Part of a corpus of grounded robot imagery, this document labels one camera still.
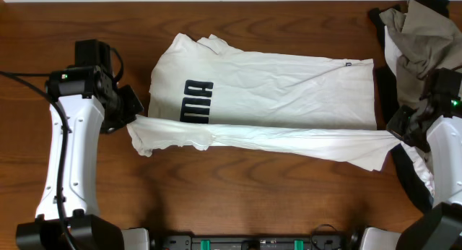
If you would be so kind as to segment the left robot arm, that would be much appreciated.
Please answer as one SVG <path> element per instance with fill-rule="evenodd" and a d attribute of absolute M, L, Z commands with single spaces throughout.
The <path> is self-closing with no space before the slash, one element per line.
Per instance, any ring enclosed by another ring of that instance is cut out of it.
<path fill-rule="evenodd" d="M 118 86 L 123 72 L 113 72 L 111 61 L 117 55 L 102 41 L 77 41 L 74 64 L 48 74 L 41 93 L 51 105 L 48 174 L 34 221 L 17 226 L 19 249 L 149 249 L 147 229 L 121 229 L 99 216 L 99 136 L 144 109 L 130 86 Z"/>

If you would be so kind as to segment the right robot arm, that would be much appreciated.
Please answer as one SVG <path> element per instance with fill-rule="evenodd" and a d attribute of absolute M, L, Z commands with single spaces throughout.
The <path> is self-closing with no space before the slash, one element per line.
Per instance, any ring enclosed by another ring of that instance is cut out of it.
<path fill-rule="evenodd" d="M 453 249 L 461 246 L 461 71 L 436 69 L 417 108 L 401 106 L 387 130 L 431 154 L 433 207 L 403 233 L 366 228 L 360 249 Z"/>

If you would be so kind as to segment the white t-shirt with black print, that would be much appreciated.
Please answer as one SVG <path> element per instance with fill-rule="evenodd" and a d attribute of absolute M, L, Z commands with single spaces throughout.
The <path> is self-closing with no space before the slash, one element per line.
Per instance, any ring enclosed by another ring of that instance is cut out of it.
<path fill-rule="evenodd" d="M 134 149 L 240 147 L 382 168 L 398 140 L 377 128 L 374 63 L 242 51 L 175 36 L 152 70 Z"/>

